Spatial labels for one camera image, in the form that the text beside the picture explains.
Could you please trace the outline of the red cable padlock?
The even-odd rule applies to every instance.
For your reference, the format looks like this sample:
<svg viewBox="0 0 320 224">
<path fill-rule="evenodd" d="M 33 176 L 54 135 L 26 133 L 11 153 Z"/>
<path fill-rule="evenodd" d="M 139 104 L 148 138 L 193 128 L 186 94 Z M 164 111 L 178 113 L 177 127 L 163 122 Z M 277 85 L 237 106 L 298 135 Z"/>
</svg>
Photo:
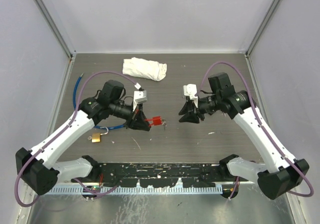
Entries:
<svg viewBox="0 0 320 224">
<path fill-rule="evenodd" d="M 161 126 L 163 124 L 161 116 L 154 116 L 152 118 L 145 119 L 145 121 L 148 123 L 149 127 Z"/>
</svg>

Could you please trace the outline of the silver keys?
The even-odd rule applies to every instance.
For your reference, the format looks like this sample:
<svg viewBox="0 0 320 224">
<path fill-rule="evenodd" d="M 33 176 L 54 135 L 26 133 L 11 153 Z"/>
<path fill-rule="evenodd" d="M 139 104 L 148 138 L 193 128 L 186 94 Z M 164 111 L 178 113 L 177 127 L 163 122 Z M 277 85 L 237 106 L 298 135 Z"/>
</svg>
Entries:
<svg viewBox="0 0 320 224">
<path fill-rule="evenodd" d="M 165 119 L 162 119 L 162 120 L 161 120 L 161 124 L 162 124 L 162 126 L 163 126 L 163 129 L 166 130 L 166 128 L 167 128 L 167 121 L 166 121 Z"/>
</svg>

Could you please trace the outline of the brass padlock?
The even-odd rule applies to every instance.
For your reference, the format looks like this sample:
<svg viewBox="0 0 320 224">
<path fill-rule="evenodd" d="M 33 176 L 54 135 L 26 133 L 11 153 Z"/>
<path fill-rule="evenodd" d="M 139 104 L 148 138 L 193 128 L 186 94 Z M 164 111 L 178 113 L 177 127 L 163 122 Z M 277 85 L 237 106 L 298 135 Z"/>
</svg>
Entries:
<svg viewBox="0 0 320 224">
<path fill-rule="evenodd" d="M 103 132 L 95 132 L 91 136 L 88 137 L 88 140 L 91 141 L 92 143 L 100 143 L 101 142 L 101 137 L 105 136 L 109 133 L 109 129 L 107 127 L 103 127 L 101 129 Z"/>
</svg>

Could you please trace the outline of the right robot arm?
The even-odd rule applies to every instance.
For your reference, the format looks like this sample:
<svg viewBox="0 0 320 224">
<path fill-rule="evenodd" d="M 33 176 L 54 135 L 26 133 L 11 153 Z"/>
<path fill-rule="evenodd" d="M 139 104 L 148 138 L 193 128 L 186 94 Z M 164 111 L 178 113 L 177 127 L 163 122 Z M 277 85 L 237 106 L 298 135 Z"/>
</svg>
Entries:
<svg viewBox="0 0 320 224">
<path fill-rule="evenodd" d="M 179 122 L 195 123 L 217 111 L 227 114 L 251 140 L 263 159 L 263 163 L 244 160 L 231 154 L 219 161 L 219 175 L 225 181 L 234 177 L 256 183 L 262 193 L 271 200 L 291 191 L 309 171 L 305 159 L 296 159 L 272 132 L 259 108 L 251 101 L 246 90 L 237 92 L 227 73 L 208 77 L 211 92 L 198 97 L 196 84 L 184 85 L 185 104 L 179 112 Z"/>
</svg>

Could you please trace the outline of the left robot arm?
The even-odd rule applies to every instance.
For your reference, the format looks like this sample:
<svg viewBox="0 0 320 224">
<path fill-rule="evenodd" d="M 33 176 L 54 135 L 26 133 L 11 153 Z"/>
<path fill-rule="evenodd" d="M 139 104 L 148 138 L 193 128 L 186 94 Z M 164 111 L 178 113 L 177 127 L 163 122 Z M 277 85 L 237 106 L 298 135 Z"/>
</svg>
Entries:
<svg viewBox="0 0 320 224">
<path fill-rule="evenodd" d="M 151 125 L 143 112 L 147 92 L 138 84 L 136 88 L 132 104 L 125 104 L 122 100 L 124 85 L 116 80 L 107 81 L 95 96 L 84 99 L 78 110 L 47 139 L 31 150 L 18 150 L 16 169 L 22 180 L 39 196 L 49 192 L 58 182 L 74 178 L 97 181 L 102 171 L 92 157 L 84 155 L 74 161 L 57 160 L 79 137 L 109 116 L 125 120 L 125 128 L 148 132 Z"/>
</svg>

